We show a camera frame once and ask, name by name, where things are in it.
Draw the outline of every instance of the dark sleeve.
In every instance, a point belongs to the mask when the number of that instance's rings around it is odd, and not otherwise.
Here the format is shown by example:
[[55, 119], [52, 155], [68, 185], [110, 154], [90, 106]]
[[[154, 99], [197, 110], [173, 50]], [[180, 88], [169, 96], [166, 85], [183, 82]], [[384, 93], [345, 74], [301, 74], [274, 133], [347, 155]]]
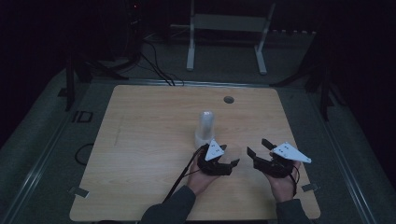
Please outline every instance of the dark sleeve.
[[181, 187], [165, 203], [151, 206], [140, 224], [182, 224], [195, 203], [195, 194], [187, 186]]
[[278, 224], [310, 224], [299, 199], [276, 204]]

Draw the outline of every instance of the white metal frame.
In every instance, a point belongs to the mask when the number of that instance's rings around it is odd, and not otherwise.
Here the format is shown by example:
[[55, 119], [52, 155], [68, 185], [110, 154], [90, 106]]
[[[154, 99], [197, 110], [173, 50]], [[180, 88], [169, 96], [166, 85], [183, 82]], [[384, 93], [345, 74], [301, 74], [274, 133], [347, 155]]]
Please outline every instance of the white metal frame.
[[189, 53], [187, 56], [188, 71], [192, 71], [194, 69], [195, 29], [211, 29], [211, 30], [261, 32], [262, 37], [260, 39], [259, 44], [254, 47], [254, 51], [256, 53], [256, 59], [257, 59], [257, 64], [259, 66], [260, 74], [261, 75], [267, 74], [264, 58], [262, 57], [262, 47], [264, 46], [264, 41], [268, 34], [268, 28], [270, 27], [271, 19], [274, 14], [275, 6], [276, 6], [275, 3], [271, 5], [269, 13], [265, 18], [195, 14], [194, 5], [195, 5], [194, 0], [191, 0], [190, 44], [189, 44]]

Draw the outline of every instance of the wooden table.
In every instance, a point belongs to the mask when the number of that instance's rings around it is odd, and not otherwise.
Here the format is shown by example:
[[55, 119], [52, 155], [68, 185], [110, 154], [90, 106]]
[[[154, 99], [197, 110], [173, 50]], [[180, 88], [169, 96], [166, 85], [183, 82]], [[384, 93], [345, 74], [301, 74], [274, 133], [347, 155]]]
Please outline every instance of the wooden table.
[[[234, 103], [226, 104], [225, 96]], [[163, 86], [115, 88], [80, 184], [90, 194], [76, 196], [71, 219], [140, 220], [146, 209], [161, 203], [195, 150], [194, 131], [203, 110], [213, 111], [216, 140], [228, 145], [226, 155], [241, 161], [231, 176], [219, 178], [197, 198], [189, 220], [276, 219], [270, 185], [253, 169], [246, 151], [251, 147], [269, 160], [264, 137], [296, 146], [277, 92]], [[314, 192], [301, 189], [309, 184], [303, 165], [300, 174], [296, 198], [310, 218], [317, 218]]]

